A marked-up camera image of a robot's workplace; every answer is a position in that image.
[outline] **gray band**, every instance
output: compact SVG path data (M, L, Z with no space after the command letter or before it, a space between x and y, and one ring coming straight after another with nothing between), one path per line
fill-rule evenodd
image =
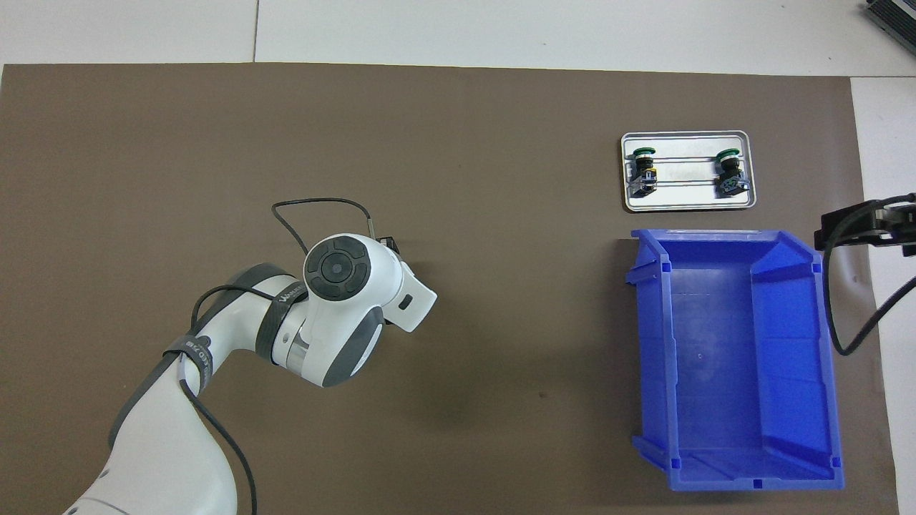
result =
M162 355L169 353L182 353L189 357L201 373L201 387L198 394L206 388L210 378L213 377L213 353L210 352L210 338L208 336L193 337L185 334L175 340Z

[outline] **blue storage bin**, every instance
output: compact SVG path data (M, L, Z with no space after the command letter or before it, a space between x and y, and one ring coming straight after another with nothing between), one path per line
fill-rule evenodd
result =
M785 231L633 236L639 453L672 490L842 488L820 255Z

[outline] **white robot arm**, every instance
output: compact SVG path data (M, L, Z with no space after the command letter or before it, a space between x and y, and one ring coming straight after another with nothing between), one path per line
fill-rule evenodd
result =
M360 235L319 242L303 276L261 264L233 278L121 410L102 473L64 513L235 515L232 471L191 402L229 354L253 351L334 386L363 366L385 320L413 331L436 300L395 252Z

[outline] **metal tray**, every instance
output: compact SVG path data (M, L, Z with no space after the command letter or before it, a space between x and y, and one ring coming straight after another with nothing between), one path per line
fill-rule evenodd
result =
M655 148L658 183L653 193L634 197L629 189L636 170L633 151L640 147ZM727 148L741 150L738 158L749 183L746 192L733 197L715 191L715 155ZM629 132L620 138L620 150L624 201L632 212L747 209L757 202L750 139L744 131Z

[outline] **black strap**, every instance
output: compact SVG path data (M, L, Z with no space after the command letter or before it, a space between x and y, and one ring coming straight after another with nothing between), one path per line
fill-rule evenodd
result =
M297 280L292 282L274 297L264 313L264 319L261 320L261 326L257 328L257 338L255 338L255 352L258 356L267 361L274 363L271 356L274 352L274 340L277 339L277 333L280 331L280 325L286 319L287 313L292 309L292 305L309 296L309 289L305 283Z
M194 365L197 366L198 371L201 373L201 387L198 389L198 394L206 388L210 378L213 377L213 353L210 352L209 347L209 336L195 338L190 334L185 334L172 342L172 345L169 345L169 348L162 353L163 356L171 353L183 353L194 362Z

